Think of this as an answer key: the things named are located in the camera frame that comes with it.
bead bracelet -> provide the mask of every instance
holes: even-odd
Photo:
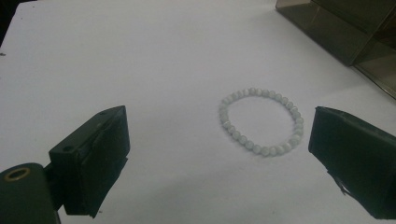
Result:
[[[251,140],[249,140],[246,136],[242,135],[238,132],[235,127],[231,124],[228,118],[228,106],[233,102],[240,100],[249,96],[259,96],[264,98],[270,98],[279,102],[283,106],[285,106],[293,120],[294,120],[294,131],[291,138],[289,138],[284,143],[281,143],[277,146],[271,147],[262,147],[254,144]],[[298,144],[300,144],[301,139],[304,134],[304,119],[301,117],[301,113],[298,111],[297,106],[293,104],[293,102],[289,101],[287,97],[283,97],[280,93],[276,93],[274,91],[250,88],[242,91],[233,92],[231,95],[225,97],[219,106],[219,117],[223,128],[231,135],[231,137],[238,141],[243,147],[247,150],[253,151],[255,154],[261,154],[264,157],[275,157],[281,156],[285,153],[290,152],[294,149]]]

white table surface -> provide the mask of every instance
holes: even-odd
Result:
[[[47,165],[95,113],[126,105],[129,161],[95,219],[68,223],[380,223],[308,152],[315,107],[396,134],[396,103],[275,11],[275,0],[23,3],[0,52],[0,170]],[[257,87],[289,97],[302,143],[265,159],[219,125],[220,100]],[[247,98],[230,120],[262,145],[291,134],[282,106]]]

clear plastic box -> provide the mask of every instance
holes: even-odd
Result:
[[[277,0],[276,9],[396,99],[395,0]]]

